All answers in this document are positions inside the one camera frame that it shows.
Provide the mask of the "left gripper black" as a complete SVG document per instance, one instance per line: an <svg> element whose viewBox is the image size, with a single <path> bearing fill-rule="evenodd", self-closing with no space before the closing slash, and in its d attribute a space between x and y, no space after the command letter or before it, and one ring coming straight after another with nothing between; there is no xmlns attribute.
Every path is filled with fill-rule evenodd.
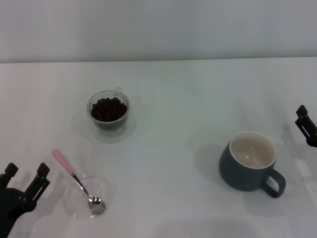
<svg viewBox="0 0 317 238"><path fill-rule="evenodd" d="M7 238L20 216L32 212L37 201L44 193L50 181L47 175L50 171L45 163L41 163L37 174L25 192L16 188L7 188L10 180L15 176L18 167L9 163L4 173L0 175L0 237Z"/></svg>

